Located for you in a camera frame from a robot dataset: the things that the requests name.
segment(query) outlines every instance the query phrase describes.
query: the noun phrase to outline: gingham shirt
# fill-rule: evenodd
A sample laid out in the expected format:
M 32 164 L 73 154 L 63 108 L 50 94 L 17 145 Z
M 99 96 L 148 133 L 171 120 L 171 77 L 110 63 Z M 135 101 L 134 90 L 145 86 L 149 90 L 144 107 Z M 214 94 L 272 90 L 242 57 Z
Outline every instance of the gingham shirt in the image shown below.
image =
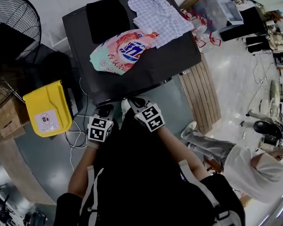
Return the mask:
M 137 27 L 159 33 L 151 47 L 164 46 L 194 28 L 166 0 L 129 0 L 128 5 L 137 13 L 133 19 Z

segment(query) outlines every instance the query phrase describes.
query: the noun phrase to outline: detergent bag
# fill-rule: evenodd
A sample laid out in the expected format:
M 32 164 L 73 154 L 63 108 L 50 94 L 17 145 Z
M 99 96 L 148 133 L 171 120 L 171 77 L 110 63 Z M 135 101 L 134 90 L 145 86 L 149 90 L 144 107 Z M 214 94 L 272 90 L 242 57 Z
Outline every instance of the detergent bag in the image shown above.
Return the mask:
M 123 32 L 100 44 L 90 54 L 90 62 L 97 71 L 122 75 L 133 67 L 158 35 L 151 29 Z

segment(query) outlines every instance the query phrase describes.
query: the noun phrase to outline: wooden platform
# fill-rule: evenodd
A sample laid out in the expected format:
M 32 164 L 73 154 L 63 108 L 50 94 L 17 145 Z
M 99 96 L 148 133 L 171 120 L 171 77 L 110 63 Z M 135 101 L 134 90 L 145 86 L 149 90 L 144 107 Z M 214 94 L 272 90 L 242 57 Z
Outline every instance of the wooden platform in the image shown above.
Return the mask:
M 212 130 L 212 125 L 221 118 L 216 90 L 205 57 L 185 75 L 180 75 L 197 129 L 203 134 Z

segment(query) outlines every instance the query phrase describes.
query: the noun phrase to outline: gray pants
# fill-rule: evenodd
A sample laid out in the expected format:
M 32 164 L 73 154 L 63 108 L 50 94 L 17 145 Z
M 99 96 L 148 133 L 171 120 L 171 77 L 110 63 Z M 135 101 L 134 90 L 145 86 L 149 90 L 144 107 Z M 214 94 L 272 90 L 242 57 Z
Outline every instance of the gray pants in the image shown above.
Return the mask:
M 197 130 L 187 131 L 183 138 L 189 142 L 189 148 L 195 152 L 215 159 L 222 167 L 231 149 L 236 145 L 228 141 L 219 141 L 203 136 Z

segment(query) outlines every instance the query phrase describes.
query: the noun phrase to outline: detergent logo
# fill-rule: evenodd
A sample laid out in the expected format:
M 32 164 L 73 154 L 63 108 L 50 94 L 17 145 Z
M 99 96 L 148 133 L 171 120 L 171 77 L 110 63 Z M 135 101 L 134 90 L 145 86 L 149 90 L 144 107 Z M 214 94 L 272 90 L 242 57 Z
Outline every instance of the detergent logo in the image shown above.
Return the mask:
M 136 62 L 141 53 L 147 48 L 146 45 L 136 40 L 131 40 L 128 43 L 122 44 L 118 49 L 119 56 L 126 62 Z

